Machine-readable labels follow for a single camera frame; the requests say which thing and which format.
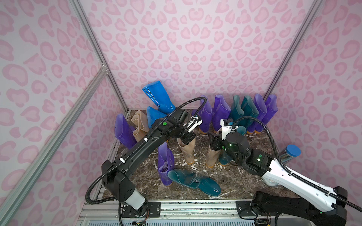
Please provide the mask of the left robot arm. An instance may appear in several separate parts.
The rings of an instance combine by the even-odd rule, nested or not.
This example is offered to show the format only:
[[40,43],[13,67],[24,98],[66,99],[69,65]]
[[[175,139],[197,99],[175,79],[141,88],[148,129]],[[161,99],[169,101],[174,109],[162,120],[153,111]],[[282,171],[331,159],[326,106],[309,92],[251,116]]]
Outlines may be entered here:
[[130,151],[113,162],[105,161],[101,167],[103,174],[116,167],[114,171],[103,177],[102,184],[114,199],[128,204],[140,217],[147,212],[148,201],[131,182],[131,177],[150,154],[169,139],[179,138],[189,143],[195,138],[194,132],[188,132],[184,128],[187,115],[187,112],[181,111],[166,121],[162,118],[156,120],[148,133]]

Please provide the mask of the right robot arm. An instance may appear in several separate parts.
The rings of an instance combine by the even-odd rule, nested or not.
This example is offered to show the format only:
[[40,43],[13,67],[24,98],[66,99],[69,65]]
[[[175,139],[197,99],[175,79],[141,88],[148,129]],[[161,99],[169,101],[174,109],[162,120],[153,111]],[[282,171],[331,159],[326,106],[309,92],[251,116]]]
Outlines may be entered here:
[[317,226],[346,224],[346,205],[341,201],[347,196],[345,189],[318,185],[290,168],[282,167],[272,155],[251,149],[248,139],[238,132],[227,135],[209,133],[208,137],[211,149],[224,151],[249,174],[261,177],[265,183],[272,181],[282,185],[298,195],[297,198],[288,198],[258,191],[250,203],[253,212],[274,213],[276,216],[287,214],[307,219]]

